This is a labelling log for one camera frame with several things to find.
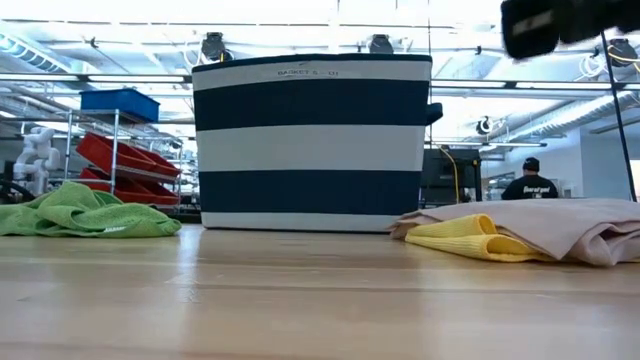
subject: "red tray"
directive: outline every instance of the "red tray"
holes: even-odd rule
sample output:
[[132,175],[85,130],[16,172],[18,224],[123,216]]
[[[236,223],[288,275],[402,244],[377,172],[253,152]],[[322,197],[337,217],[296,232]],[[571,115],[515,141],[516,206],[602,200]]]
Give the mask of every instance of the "red tray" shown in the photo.
[[[84,168],[80,173],[80,179],[91,180],[109,180],[109,176],[98,169]],[[85,183],[93,190],[100,190],[105,192],[111,191],[111,185],[100,183]],[[135,181],[127,178],[116,178],[116,191],[115,195],[122,202],[126,203],[141,203],[141,204],[153,204],[155,203],[156,196],[149,190],[145,189]]]
[[176,168],[172,163],[168,162],[167,159],[162,156],[140,148],[136,148],[139,152],[141,152],[144,156],[148,157],[153,161],[156,166],[151,170],[154,173],[167,175],[171,177],[177,177],[180,175],[180,169]]
[[158,183],[143,180],[137,180],[136,182],[155,196],[155,204],[178,205],[180,201],[180,198],[178,198],[176,194]]
[[[87,133],[76,148],[78,154],[89,160],[107,174],[111,174],[113,140],[93,133]],[[153,172],[156,164],[135,148],[118,143],[117,166]]]

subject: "navy and white striped bin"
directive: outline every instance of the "navy and white striped bin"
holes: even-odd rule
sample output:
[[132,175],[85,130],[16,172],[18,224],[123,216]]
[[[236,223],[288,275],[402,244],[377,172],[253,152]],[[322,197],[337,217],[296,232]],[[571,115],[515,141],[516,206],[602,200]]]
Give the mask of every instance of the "navy and white striped bin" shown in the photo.
[[384,231],[418,207],[430,76],[424,55],[196,67],[203,225]]

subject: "black t-shirt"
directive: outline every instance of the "black t-shirt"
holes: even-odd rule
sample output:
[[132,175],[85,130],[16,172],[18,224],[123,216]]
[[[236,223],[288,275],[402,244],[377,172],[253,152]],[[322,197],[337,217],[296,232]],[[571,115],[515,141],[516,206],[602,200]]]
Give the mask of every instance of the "black t-shirt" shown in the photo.
[[558,189],[553,182],[538,175],[525,175],[513,180],[502,193],[502,200],[556,198]]

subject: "beige cloth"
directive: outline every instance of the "beige cloth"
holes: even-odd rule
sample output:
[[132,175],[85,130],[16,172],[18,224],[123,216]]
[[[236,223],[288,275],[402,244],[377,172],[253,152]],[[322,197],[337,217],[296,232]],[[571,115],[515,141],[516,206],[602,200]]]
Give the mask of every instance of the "beige cloth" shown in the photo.
[[391,236],[404,239],[414,226],[474,214],[489,215],[499,233],[520,239],[557,260],[613,266],[640,258],[640,204],[612,199],[535,199],[444,206],[403,215],[391,227]]

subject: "folded fabric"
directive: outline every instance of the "folded fabric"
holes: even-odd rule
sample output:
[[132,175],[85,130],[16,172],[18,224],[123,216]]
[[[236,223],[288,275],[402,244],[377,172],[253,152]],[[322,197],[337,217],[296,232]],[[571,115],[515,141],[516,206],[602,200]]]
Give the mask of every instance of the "folded fabric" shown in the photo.
[[405,241],[475,259],[501,262],[555,261],[520,240],[498,234],[487,215],[471,215],[437,224],[419,225]]
[[391,236],[409,229],[475,214],[486,214],[498,234],[521,241],[556,260],[613,266],[640,258],[640,204],[614,199],[485,201],[403,215]]
[[0,206],[0,236],[141,238],[171,236],[180,227],[149,206],[123,204],[73,182],[28,203]]

